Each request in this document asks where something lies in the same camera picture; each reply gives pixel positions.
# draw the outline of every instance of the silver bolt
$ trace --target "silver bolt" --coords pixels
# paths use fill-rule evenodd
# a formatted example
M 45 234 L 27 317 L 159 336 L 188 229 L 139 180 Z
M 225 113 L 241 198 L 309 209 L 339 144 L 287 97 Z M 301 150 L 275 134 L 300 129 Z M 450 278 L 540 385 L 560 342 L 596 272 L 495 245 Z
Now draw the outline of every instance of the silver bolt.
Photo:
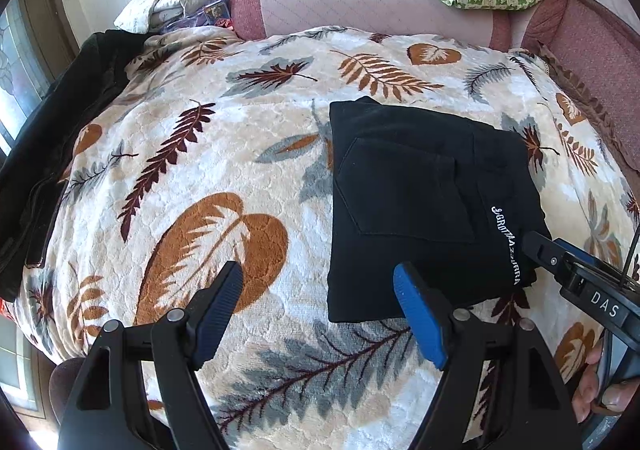
M 169 322 L 178 322 L 184 318 L 184 311 L 182 309 L 172 309 L 166 314 L 166 319 Z
M 466 322 L 471 318 L 471 313 L 469 313 L 466 309 L 456 309 L 453 312 L 453 318 L 456 320 L 460 320 L 461 322 Z
M 112 333 L 116 331 L 119 325 L 120 322 L 118 322 L 117 320 L 110 320 L 102 326 L 102 329 L 104 329 L 106 333 Z
M 520 319 L 520 327 L 524 329 L 524 331 L 533 331 L 536 325 L 529 318 L 521 318 Z

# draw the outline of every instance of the bed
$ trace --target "bed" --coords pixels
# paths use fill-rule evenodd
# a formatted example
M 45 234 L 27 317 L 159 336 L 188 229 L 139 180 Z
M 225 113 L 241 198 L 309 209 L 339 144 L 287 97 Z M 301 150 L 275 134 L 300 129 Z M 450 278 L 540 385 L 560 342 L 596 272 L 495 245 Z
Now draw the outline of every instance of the bed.
M 25 270 L 12 313 L 61 362 L 86 354 L 108 319 L 155 321 L 238 261 L 238 308 L 198 373 L 236 448 L 405 448 L 438 383 L 403 319 L 328 322 L 330 102 L 372 96 L 516 131 L 552 235 L 617 267 L 638 223 L 612 153 L 528 52 L 344 26 L 244 41 L 207 26 L 149 38 L 126 71 L 76 140 L 46 267 Z M 537 277 L 474 312 L 532 319 L 569 379 L 600 327 Z

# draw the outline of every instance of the finger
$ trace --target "finger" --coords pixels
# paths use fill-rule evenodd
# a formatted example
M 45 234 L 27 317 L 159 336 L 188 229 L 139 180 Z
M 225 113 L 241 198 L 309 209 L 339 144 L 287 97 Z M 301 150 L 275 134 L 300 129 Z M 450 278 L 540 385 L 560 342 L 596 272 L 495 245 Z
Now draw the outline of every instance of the finger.
M 580 378 L 580 383 L 578 384 L 578 392 L 580 392 L 580 396 L 587 404 L 595 400 L 598 395 L 599 382 L 598 375 L 596 373 L 597 369 L 598 366 L 595 365 L 587 367 Z
M 578 423 L 582 423 L 587 416 L 589 416 L 590 404 L 585 402 L 577 390 L 574 394 L 574 399 L 571 401 L 571 406 L 574 408 L 575 419 Z
M 587 354 L 587 358 L 585 359 L 585 362 L 588 365 L 597 364 L 600 361 L 601 357 L 602 357 L 602 338 L 598 340 L 596 345 L 593 346 L 593 349 L 589 351 L 589 353 Z
M 611 385 L 602 395 L 602 404 L 613 412 L 622 412 L 631 403 L 639 384 L 640 378 L 635 378 Z

